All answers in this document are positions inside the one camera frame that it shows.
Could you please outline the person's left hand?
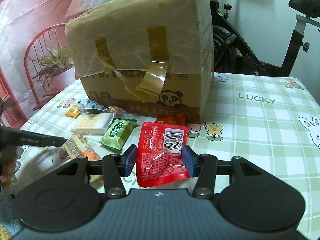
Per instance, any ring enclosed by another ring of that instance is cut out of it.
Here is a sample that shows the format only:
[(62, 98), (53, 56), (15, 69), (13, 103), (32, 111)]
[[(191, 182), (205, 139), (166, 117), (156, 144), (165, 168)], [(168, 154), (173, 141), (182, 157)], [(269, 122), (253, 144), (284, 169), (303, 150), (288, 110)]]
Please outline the person's left hand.
[(18, 159), (22, 152), (21, 146), (7, 145), (1, 148), (1, 188), (11, 185), (12, 176), (20, 168)]

